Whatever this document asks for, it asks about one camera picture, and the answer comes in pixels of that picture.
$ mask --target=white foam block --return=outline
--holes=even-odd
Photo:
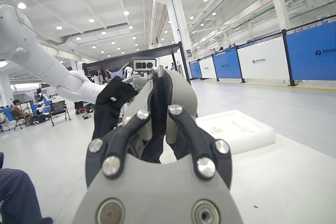
[[[215,139],[225,140],[230,146],[232,155],[265,147],[276,142],[276,133],[273,128],[241,113],[239,110],[198,117],[196,123]],[[166,143],[166,140],[164,140],[164,152],[160,161],[163,164],[176,161],[174,152]]]

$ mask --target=camera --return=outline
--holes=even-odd
[[[150,71],[156,66],[155,57],[132,57],[133,71],[144,72]]]

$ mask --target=plaid pants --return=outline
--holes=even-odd
[[[42,219],[35,187],[21,170],[0,169],[1,200],[3,224],[36,224]]]

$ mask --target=seated person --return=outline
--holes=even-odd
[[[24,124],[31,125],[31,123],[32,123],[31,118],[32,118],[33,114],[24,112],[26,109],[28,109],[28,106],[26,106],[26,108],[24,110],[21,110],[20,108],[18,108],[19,104],[20,104],[20,100],[15,99],[13,101],[14,106],[12,107],[12,110],[14,110],[18,113],[18,117],[16,117],[16,119],[26,116],[26,118],[24,119]]]
[[[28,174],[18,169],[0,169],[0,212],[3,224],[51,224],[42,219],[35,187]]]
[[[84,111],[83,111],[83,101],[75,102],[75,110],[76,110],[76,115],[84,113]]]

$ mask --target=joyson logo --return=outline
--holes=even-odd
[[[327,49],[327,50],[323,50],[323,51],[317,50],[317,51],[315,52],[315,54],[316,54],[317,56],[321,56],[321,55],[323,55],[323,54],[329,54],[329,53],[333,53],[333,52],[335,52],[335,51],[336,51],[336,49]]]
[[[264,62],[266,62],[265,58],[252,60],[252,63],[264,63]]]

